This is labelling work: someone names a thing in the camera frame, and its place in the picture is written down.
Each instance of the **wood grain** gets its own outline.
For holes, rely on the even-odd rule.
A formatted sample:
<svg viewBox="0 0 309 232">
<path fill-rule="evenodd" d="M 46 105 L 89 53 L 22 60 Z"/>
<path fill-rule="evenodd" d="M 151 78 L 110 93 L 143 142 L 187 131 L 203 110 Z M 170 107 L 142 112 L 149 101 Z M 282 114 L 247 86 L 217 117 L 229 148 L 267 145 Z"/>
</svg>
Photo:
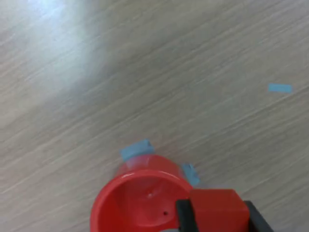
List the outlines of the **wood grain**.
<svg viewBox="0 0 309 232">
<path fill-rule="evenodd" d="M 89 231 L 119 149 L 149 138 L 309 230 L 307 0 L 1 0 L 0 228 Z M 292 94 L 267 91 L 293 85 Z"/>
</svg>

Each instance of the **blue tape piece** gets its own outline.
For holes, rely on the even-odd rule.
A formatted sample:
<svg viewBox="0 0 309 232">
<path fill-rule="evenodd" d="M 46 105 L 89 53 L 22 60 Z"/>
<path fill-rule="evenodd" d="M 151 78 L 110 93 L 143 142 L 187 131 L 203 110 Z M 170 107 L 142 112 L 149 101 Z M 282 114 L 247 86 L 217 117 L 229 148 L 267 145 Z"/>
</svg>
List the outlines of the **blue tape piece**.
<svg viewBox="0 0 309 232">
<path fill-rule="evenodd" d="M 291 85 L 283 85 L 283 84 L 268 84 L 269 92 L 281 92 L 281 93 L 292 93 L 293 87 Z"/>
<path fill-rule="evenodd" d="M 183 172 L 189 181 L 190 185 L 196 186 L 199 184 L 200 179 L 197 175 L 195 168 L 190 163 L 184 163 L 181 165 Z"/>
<path fill-rule="evenodd" d="M 126 162 L 135 156 L 153 154 L 155 152 L 154 150 L 155 149 L 151 145 L 150 141 L 148 139 L 144 139 L 122 149 L 120 154 L 124 162 Z"/>
</svg>

